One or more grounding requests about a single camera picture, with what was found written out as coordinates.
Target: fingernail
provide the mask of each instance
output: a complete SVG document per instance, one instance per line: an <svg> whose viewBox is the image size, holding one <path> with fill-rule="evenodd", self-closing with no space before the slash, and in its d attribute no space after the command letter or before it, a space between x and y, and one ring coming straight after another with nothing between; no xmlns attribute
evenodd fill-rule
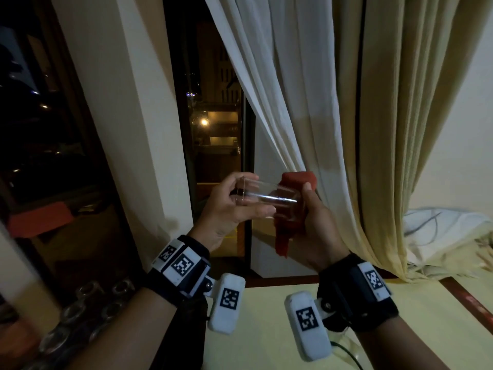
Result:
<svg viewBox="0 0 493 370"><path fill-rule="evenodd" d="M266 216L270 217L273 216L276 213L276 208L275 206L268 205L267 209L265 210Z"/></svg>

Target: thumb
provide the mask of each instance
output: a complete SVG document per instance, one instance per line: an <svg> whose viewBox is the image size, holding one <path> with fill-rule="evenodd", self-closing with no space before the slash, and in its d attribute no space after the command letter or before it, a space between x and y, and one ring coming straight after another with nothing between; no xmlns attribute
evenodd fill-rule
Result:
<svg viewBox="0 0 493 370"><path fill-rule="evenodd" d="M310 183L306 182L303 185L303 190L301 191L301 193L303 195L303 199L305 200L305 205L307 206L309 211L311 209L316 209L323 206L322 201L320 201L315 191L311 189Z"/></svg>
<svg viewBox="0 0 493 370"><path fill-rule="evenodd" d="M255 204L250 206L236 206L233 210L233 217L239 223L250 219L270 217L275 212L276 208L272 205Z"/></svg>

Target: qr code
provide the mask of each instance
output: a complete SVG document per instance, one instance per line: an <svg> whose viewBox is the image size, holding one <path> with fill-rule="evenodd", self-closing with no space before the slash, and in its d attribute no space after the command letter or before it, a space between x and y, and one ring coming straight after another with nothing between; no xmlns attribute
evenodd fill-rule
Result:
<svg viewBox="0 0 493 370"><path fill-rule="evenodd" d="M318 327L317 318L315 317L311 306L309 306L308 308L297 310L296 317L298 318L298 322L300 323L302 331Z"/></svg>
<svg viewBox="0 0 493 370"><path fill-rule="evenodd" d="M168 245L166 248L164 248L163 252L158 256L159 259L163 260L166 262L173 253L175 253L176 248L172 245Z"/></svg>
<svg viewBox="0 0 493 370"><path fill-rule="evenodd" d="M194 265L195 263L193 261L190 261L186 255L182 254L176 259L171 267L173 267L178 274L184 276Z"/></svg>
<svg viewBox="0 0 493 370"><path fill-rule="evenodd" d="M377 289L384 286L384 284L380 280L380 278L379 278L379 276L375 270L367 271L365 273L365 277L370 282L370 285L373 288L373 290L377 290Z"/></svg>
<svg viewBox="0 0 493 370"><path fill-rule="evenodd" d="M240 293L235 290L230 290L229 288L225 288L222 292L220 306L224 306L225 308L236 310L236 306L238 304L238 296Z"/></svg>

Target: person's right hand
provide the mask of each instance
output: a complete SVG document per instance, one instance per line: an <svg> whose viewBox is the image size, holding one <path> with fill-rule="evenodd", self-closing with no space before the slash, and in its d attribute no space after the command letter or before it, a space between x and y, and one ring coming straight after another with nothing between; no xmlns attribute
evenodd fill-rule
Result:
<svg viewBox="0 0 493 370"><path fill-rule="evenodd" d="M306 232L296 235L293 245L316 272L321 272L349 255L349 249L342 242L332 213L311 189L310 183L305 183L302 195L308 209Z"/></svg>

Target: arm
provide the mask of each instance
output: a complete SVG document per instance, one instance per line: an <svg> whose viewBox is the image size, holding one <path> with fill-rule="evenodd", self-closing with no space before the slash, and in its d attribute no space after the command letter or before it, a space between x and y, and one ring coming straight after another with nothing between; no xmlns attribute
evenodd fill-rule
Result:
<svg viewBox="0 0 493 370"><path fill-rule="evenodd" d="M306 261L321 272L349 255L328 208L309 183L303 187L308 208L306 234L297 236L294 245L303 249ZM373 367L404 370L448 369L400 317L388 319L372 332L356 333Z"/></svg>
<svg viewBox="0 0 493 370"><path fill-rule="evenodd" d="M214 188L201 217L188 233L188 236L203 244L210 252L219 248L224 236L239 223L248 219L265 218L276 211L271 205L236 206L229 193L241 177L258 180L258 176L253 173L230 174ZM142 288L115 322L68 368L149 368L175 313L176 306L157 293Z"/></svg>

